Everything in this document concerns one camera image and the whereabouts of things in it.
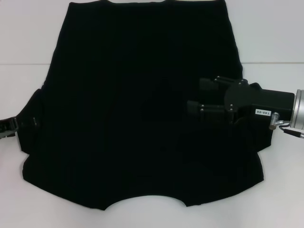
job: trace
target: white table surface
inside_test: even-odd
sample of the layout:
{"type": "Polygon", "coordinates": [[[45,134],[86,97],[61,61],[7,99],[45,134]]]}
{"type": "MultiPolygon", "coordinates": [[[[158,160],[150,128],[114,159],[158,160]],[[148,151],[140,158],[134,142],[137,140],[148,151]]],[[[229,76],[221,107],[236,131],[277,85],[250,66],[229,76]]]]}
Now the white table surface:
{"type": "MultiPolygon", "coordinates": [[[[0,119],[19,113],[42,85],[68,3],[0,0],[0,119]]],[[[304,89],[304,2],[227,5],[245,78],[266,89],[304,89]]],[[[259,153],[265,181],[234,197],[187,208],[176,199],[146,196],[101,211],[25,182],[27,155],[16,137],[1,139],[0,228],[302,228],[303,148],[303,140],[276,130],[272,146],[259,153]]]]}

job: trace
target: white label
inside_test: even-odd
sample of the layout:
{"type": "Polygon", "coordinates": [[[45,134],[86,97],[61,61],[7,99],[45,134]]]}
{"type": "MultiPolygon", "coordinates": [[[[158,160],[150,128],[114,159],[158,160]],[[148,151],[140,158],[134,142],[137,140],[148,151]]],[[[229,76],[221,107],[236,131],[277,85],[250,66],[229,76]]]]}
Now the white label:
{"type": "Polygon", "coordinates": [[[256,109],[256,114],[257,114],[257,115],[267,115],[267,116],[271,116],[271,111],[262,110],[262,109],[256,109]]]}

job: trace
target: metal cylinder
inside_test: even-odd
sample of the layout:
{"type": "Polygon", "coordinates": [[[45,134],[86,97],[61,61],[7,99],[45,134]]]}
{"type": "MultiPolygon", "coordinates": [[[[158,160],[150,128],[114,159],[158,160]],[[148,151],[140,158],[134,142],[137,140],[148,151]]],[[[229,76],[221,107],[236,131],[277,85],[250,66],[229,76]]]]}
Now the metal cylinder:
{"type": "Polygon", "coordinates": [[[304,90],[298,89],[296,92],[290,127],[304,129],[304,90]]]}
{"type": "Polygon", "coordinates": [[[270,126],[269,126],[270,130],[276,129],[276,122],[279,120],[279,118],[280,118],[279,113],[272,113],[271,122],[270,122],[270,126]]]}

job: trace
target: fabric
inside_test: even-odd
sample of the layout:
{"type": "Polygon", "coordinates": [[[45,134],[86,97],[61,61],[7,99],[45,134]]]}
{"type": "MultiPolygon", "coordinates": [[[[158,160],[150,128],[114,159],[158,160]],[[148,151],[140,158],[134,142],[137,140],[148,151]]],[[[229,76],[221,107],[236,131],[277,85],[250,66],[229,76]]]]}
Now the fabric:
{"type": "Polygon", "coordinates": [[[200,78],[242,78],[226,4],[216,1],[70,3],[51,66],[20,116],[26,181],[90,208],[162,195],[186,206],[263,180],[257,152],[268,125],[201,123],[188,100],[200,78]]]}

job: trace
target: robotic arm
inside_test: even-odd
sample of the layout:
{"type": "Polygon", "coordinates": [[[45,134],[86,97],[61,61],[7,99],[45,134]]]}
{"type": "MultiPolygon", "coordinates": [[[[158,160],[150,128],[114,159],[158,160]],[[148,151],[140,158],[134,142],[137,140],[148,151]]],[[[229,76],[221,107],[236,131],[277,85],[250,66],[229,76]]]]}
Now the robotic arm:
{"type": "Polygon", "coordinates": [[[304,133],[284,129],[304,129],[304,90],[292,93],[264,90],[258,83],[217,77],[214,80],[201,79],[200,91],[215,91],[224,94],[224,104],[204,104],[188,101],[188,114],[201,121],[223,124],[237,124],[241,118],[253,117],[269,121],[269,129],[277,126],[285,133],[304,138],[304,133]]]}

